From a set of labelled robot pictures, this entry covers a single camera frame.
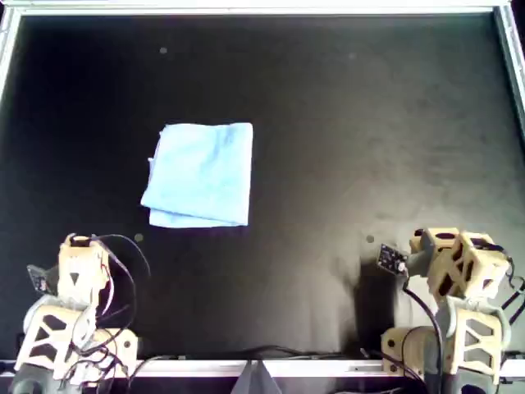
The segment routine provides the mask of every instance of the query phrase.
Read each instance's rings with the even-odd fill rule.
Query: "blue towel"
[[[253,128],[179,124],[160,133],[140,203],[160,227],[248,225]]]

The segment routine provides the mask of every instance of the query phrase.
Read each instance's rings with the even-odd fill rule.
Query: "aluminum frame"
[[[390,15],[494,13],[504,51],[522,134],[525,131],[525,61],[514,14],[505,0],[5,0],[0,25],[0,100],[24,16],[102,15]],[[379,378],[380,360],[264,360],[274,377]],[[147,363],[139,377],[234,378],[245,360],[157,360]],[[0,377],[12,376],[3,373]],[[508,360],[501,376],[524,378],[525,360]]]

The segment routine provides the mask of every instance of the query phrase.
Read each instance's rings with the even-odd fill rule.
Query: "black table surface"
[[[523,153],[490,15],[25,17],[0,118],[3,358],[37,299],[25,266],[52,267],[71,232],[144,236],[149,281],[111,246],[137,278],[149,354],[377,346],[396,284],[364,256],[418,227],[486,231],[525,269]],[[149,226],[158,132],[233,121],[254,128],[249,226]]]

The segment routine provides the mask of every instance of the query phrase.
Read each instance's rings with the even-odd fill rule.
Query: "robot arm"
[[[443,376],[436,369],[440,352],[432,328],[391,328],[381,338],[382,352],[415,371],[431,392],[441,386],[442,392],[460,393],[465,385],[495,392],[510,326],[489,299],[495,298],[512,260],[487,234],[456,228],[418,230],[410,247],[412,253],[404,254],[383,245],[378,264],[407,280],[409,272],[427,277],[438,305]],[[405,374],[398,365],[385,359],[389,374]]]
[[[60,246],[57,267],[28,270],[43,296],[25,316],[25,339],[10,392],[28,392],[28,385],[38,385],[42,393],[59,388],[81,392],[88,382],[127,377],[136,367],[136,335],[127,329],[97,328],[100,291],[110,285],[103,312],[113,291],[105,245],[69,235]]]

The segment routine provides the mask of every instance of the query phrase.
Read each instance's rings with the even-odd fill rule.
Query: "towel fold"
[[[160,133],[140,203],[153,226],[248,225],[253,128],[179,124]]]

